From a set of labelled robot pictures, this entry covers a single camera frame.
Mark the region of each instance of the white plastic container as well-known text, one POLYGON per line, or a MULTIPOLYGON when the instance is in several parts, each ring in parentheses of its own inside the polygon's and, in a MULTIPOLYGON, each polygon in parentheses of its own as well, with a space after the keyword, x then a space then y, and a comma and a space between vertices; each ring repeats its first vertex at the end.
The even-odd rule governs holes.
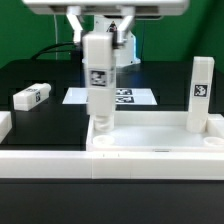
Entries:
POLYGON ((29 111, 49 97, 51 86, 47 83, 34 84, 13 95, 14 109, 29 111))
POLYGON ((186 130, 188 112, 144 112, 116 111, 114 130, 102 134, 94 129, 90 118, 87 135, 88 151, 132 151, 132 152, 215 152, 222 150, 224 145, 217 147, 206 145, 205 139, 217 137, 224 139, 224 118, 221 115, 208 115, 203 133, 191 133, 186 130), (100 136, 104 145, 96 144, 100 136))

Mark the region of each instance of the white tray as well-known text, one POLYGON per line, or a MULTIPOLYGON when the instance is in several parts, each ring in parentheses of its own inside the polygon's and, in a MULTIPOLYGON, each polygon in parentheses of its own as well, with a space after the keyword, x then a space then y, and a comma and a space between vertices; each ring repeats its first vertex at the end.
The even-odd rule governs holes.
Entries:
POLYGON ((224 118, 221 115, 209 115, 206 132, 201 134, 188 132, 186 120, 187 112, 117 111, 114 130, 100 133, 94 130, 91 117, 87 150, 224 152, 224 144, 207 144, 208 137, 224 138, 224 118), (113 139, 114 143, 97 144, 99 136, 113 139))

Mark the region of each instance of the black tabletop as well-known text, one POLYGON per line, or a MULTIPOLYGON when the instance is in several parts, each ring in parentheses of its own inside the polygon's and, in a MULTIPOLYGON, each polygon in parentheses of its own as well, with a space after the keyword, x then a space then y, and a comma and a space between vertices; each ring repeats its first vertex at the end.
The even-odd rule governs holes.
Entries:
MULTIPOLYGON (((117 74, 117 86, 151 88, 157 106, 117 110, 186 111, 191 62, 147 62, 117 74)), ((215 71, 210 113, 224 112, 224 76, 215 71)), ((13 129, 1 149, 85 150, 85 105, 62 105, 69 87, 84 87, 80 65, 20 60, 0 70, 0 110, 12 112, 13 129), (14 111, 12 96, 34 84, 52 86, 48 100, 14 111)), ((220 224, 222 181, 0 179, 1 224, 220 224)))
MULTIPOLYGON (((187 111, 192 62, 144 62, 119 70, 117 87, 151 88, 158 105, 120 105, 117 110, 187 111)), ((12 112, 13 128, 3 149, 85 150, 85 105, 63 105, 69 87, 84 87, 82 65, 72 61, 18 60, 0 70, 0 111, 12 112), (29 112, 15 111, 13 94, 49 83, 50 97, 29 112)), ((224 75, 214 72, 210 113, 224 112, 224 75)))

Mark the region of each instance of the lying white block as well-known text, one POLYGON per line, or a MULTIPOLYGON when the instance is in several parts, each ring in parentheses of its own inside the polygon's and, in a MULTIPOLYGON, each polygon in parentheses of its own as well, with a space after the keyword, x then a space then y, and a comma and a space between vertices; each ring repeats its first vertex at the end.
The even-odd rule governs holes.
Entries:
POLYGON ((49 97, 51 86, 47 83, 34 84, 13 95, 14 109, 28 111, 49 97))
POLYGON ((0 143, 12 128, 11 112, 0 112, 0 143))

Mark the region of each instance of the green wall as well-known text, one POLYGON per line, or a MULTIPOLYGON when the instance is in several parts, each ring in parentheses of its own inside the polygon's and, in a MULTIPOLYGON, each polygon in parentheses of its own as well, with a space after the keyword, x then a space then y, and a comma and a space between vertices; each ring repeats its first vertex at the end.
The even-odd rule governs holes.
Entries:
MULTIPOLYGON (((71 41, 72 30, 65 16, 57 16, 59 42, 71 41)), ((91 29, 92 18, 85 19, 91 29)), ((136 21, 137 55, 145 61, 184 61, 213 56, 224 72, 224 1, 191 0, 180 17, 158 21, 136 21)), ((30 58, 55 43, 53 16, 35 15, 21 0, 3 1, 0 8, 0 67, 11 60, 30 58)), ((55 55, 41 58, 54 59, 55 55)), ((67 53, 60 59, 68 59, 67 53)))

